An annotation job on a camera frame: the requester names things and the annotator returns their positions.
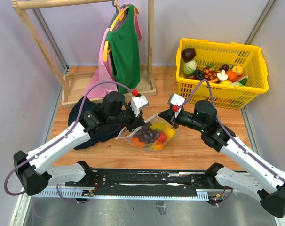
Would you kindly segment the yellow bell pepper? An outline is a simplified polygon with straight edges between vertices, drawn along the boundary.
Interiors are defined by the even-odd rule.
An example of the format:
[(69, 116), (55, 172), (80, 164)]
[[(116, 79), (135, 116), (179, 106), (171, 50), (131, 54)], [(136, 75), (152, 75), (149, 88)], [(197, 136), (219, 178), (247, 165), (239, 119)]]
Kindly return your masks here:
[(165, 133), (168, 140), (172, 139), (176, 135), (176, 130), (170, 127), (166, 127), (163, 132)]
[(152, 124), (151, 128), (153, 130), (163, 130), (165, 125), (163, 123)]

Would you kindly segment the purple grape bunch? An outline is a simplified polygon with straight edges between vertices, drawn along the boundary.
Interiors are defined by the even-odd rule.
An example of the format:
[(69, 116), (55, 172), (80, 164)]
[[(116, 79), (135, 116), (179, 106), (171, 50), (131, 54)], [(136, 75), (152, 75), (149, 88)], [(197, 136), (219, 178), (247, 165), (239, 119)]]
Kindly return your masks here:
[(146, 144), (151, 144), (158, 139), (160, 132), (160, 130), (153, 130), (150, 126), (143, 126), (133, 137), (139, 138), (141, 142), (145, 142)]

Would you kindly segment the orange fruit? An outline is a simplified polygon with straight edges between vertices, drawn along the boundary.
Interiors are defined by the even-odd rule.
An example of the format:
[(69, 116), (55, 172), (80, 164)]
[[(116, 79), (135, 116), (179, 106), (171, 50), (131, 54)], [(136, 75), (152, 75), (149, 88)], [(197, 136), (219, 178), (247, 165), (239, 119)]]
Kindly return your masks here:
[(132, 137), (131, 142), (136, 147), (145, 147), (147, 145), (145, 142), (141, 142), (137, 137)]

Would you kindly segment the clear dotted zip top bag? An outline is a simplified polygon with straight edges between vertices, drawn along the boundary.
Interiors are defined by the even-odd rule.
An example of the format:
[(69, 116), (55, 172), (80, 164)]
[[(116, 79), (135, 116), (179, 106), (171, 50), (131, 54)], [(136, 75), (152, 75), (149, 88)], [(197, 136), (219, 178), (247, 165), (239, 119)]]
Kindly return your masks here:
[(124, 140), (130, 145), (150, 151), (161, 151), (168, 142), (178, 136), (178, 131), (168, 122), (155, 114), (145, 120), (145, 125), (132, 132), (123, 128), (115, 138)]

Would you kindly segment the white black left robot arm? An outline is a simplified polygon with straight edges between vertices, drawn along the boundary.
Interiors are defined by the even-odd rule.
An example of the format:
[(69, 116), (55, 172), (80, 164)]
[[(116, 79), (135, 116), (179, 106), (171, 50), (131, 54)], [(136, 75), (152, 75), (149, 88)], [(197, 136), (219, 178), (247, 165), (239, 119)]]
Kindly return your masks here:
[(136, 94), (127, 103), (125, 96), (116, 91), (107, 94), (98, 104), (82, 98), (71, 111), (72, 115), (78, 115), (65, 131), (32, 151), (18, 151), (14, 154), (13, 172), (24, 192), (32, 196), (47, 186), (64, 182), (90, 185), (93, 180), (92, 170), (84, 161), (60, 167), (54, 167), (53, 163), (79, 145), (94, 145), (103, 141), (104, 134), (109, 133), (111, 127), (124, 127), (133, 131), (144, 125), (143, 109), (148, 105), (147, 98), (141, 94)]

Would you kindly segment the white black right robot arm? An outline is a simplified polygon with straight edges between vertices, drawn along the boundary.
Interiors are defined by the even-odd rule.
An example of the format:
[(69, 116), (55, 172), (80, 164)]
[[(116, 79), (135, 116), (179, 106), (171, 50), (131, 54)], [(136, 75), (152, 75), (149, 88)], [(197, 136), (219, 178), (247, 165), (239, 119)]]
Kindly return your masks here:
[(194, 112), (174, 112), (174, 106), (160, 112), (159, 117), (174, 128), (184, 126), (201, 133), (210, 148), (220, 152), (244, 168), (248, 176), (236, 173), (219, 163), (205, 172), (205, 183), (210, 188), (218, 185), (236, 189), (257, 200), (271, 215), (285, 215), (285, 172), (272, 166), (248, 148), (236, 134), (217, 117), (216, 108), (207, 100), (197, 101)]

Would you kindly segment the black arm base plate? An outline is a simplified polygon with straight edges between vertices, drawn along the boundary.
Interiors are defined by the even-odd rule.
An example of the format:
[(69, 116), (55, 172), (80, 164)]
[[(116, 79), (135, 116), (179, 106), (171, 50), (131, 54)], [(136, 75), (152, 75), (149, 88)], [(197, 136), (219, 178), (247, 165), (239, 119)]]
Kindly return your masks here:
[(224, 189), (205, 171), (95, 168), (90, 181), (66, 182), (69, 187), (93, 187), (96, 194), (130, 197), (189, 197), (198, 189)]

